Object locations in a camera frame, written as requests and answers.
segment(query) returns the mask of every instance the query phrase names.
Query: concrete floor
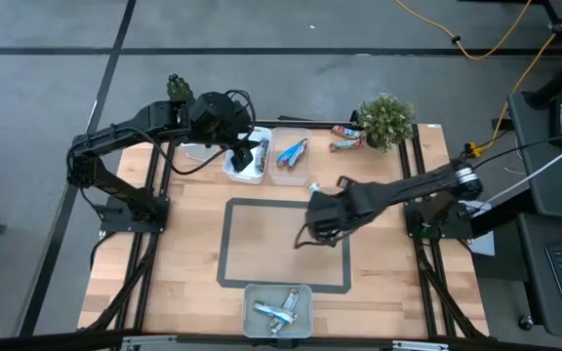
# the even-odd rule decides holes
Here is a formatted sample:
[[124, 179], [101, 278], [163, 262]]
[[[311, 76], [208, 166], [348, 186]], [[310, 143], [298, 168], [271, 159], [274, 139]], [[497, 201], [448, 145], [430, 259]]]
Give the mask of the concrete floor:
[[[518, 5], [456, 0], [406, 0], [446, 24], [469, 48], [492, 47], [521, 9]], [[127, 0], [0, 0], [0, 47], [111, 48]], [[547, 18], [533, 7], [505, 44], [538, 48]], [[139, 1], [125, 48], [450, 48], [450, 39], [378, 0], [148, 0]], [[196, 93], [239, 88], [251, 93], [258, 116], [279, 114], [345, 121], [357, 104], [380, 92], [410, 101], [421, 123], [443, 125], [451, 154], [491, 136], [490, 120], [531, 58], [366, 56], [121, 56], [99, 127], [131, 118], [165, 98], [170, 73]], [[108, 56], [0, 56], [0, 337], [17, 333], [64, 189], [64, 153], [86, 128]], [[560, 68], [543, 58], [525, 87], [543, 84]], [[513, 136], [489, 151], [512, 147]], [[115, 170], [119, 155], [106, 164]], [[515, 155], [480, 171], [485, 198], [517, 181]], [[98, 194], [91, 194], [101, 199]], [[81, 201], [74, 205], [37, 333], [70, 332], [77, 324], [89, 276], [89, 253], [99, 222]], [[491, 334], [513, 342], [562, 347], [543, 328], [520, 331], [528, 310], [521, 284], [479, 279]], [[180, 350], [208, 350], [183, 345]], [[247, 349], [231, 346], [230, 349]]]

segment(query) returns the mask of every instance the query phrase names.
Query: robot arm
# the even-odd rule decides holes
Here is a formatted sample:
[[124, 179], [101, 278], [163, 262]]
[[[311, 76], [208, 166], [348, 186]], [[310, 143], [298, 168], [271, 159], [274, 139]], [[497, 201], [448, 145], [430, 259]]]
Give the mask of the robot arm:
[[[82, 189], [94, 186], [110, 195], [108, 206], [101, 207], [100, 211], [122, 215], [126, 220], [116, 221], [128, 222], [128, 225], [113, 229], [122, 230], [134, 228], [136, 223], [163, 221], [162, 203], [158, 203], [158, 199], [146, 189], [135, 188], [110, 173], [100, 156], [143, 141], [159, 144], [174, 140], [177, 145], [193, 142], [219, 145], [222, 150], [232, 149], [235, 168], [244, 168], [252, 160], [250, 148], [258, 145], [257, 142], [248, 141], [255, 116], [249, 115], [247, 106], [232, 100], [232, 94], [244, 97], [249, 102], [247, 106], [251, 104], [248, 94], [242, 91], [206, 93], [198, 99], [181, 95], [182, 100], [153, 102], [129, 121], [90, 135], [77, 136], [66, 155], [68, 183]], [[251, 114], [254, 114], [253, 106], [250, 107]], [[238, 138], [241, 133], [247, 135]]]
[[457, 160], [426, 174], [388, 184], [359, 183], [342, 176], [338, 186], [343, 190], [335, 195], [313, 193], [303, 229], [307, 229], [314, 241], [300, 243], [301, 231], [295, 242], [296, 249], [303, 245], [334, 247], [391, 205], [438, 193], [427, 209], [431, 213], [426, 214], [435, 217], [448, 211], [458, 200], [474, 200], [482, 192], [482, 184], [472, 168]]

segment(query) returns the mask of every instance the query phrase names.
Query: white container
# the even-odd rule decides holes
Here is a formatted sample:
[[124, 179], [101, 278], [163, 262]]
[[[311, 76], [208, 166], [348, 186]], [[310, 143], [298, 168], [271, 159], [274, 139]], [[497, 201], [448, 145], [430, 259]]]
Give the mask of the white container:
[[[246, 134], [238, 135], [239, 138], [244, 137]], [[255, 164], [257, 163], [257, 155], [260, 152], [261, 146], [257, 146], [251, 149], [251, 154], [253, 155], [253, 162], [251, 162], [242, 172], [235, 172], [233, 164], [231, 164], [231, 157], [233, 157], [233, 151], [227, 150], [224, 156], [224, 164], [222, 165], [222, 170], [229, 176], [231, 180], [245, 182], [249, 184], [260, 184], [263, 181], [263, 175], [265, 174], [265, 169], [271, 162], [270, 159], [270, 145], [272, 145], [272, 132], [268, 128], [255, 127], [249, 140], [261, 141], [262, 139], [268, 139], [268, 150], [266, 151], [265, 164], [263, 165], [263, 172], [258, 171]]]
[[182, 144], [180, 147], [185, 151], [185, 156], [199, 162], [204, 162], [215, 153], [221, 151], [221, 148], [217, 145], [212, 145], [208, 148], [204, 144], [188, 143]]
[[[277, 166], [277, 158], [285, 150], [307, 139], [307, 148], [291, 169]], [[270, 162], [268, 172], [272, 182], [277, 185], [303, 186], [309, 179], [309, 149], [311, 148], [311, 133], [305, 128], [275, 128], [272, 131], [270, 144]]]

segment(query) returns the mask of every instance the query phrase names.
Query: plant pot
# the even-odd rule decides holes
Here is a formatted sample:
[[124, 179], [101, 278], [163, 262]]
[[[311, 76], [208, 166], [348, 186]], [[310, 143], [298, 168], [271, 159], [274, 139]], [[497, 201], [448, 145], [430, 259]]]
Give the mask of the plant pot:
[[372, 148], [379, 148], [379, 145], [374, 141], [371, 134], [366, 136], [366, 143]]

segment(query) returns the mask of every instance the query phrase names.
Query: blue object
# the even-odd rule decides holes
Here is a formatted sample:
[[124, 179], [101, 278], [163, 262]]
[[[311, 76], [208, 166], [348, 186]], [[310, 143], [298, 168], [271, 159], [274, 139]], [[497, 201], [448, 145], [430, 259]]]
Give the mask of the blue object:
[[283, 151], [281, 155], [279, 155], [279, 157], [277, 158], [277, 166], [288, 166], [289, 168], [292, 168], [306, 149], [307, 139], [304, 138], [287, 150]]

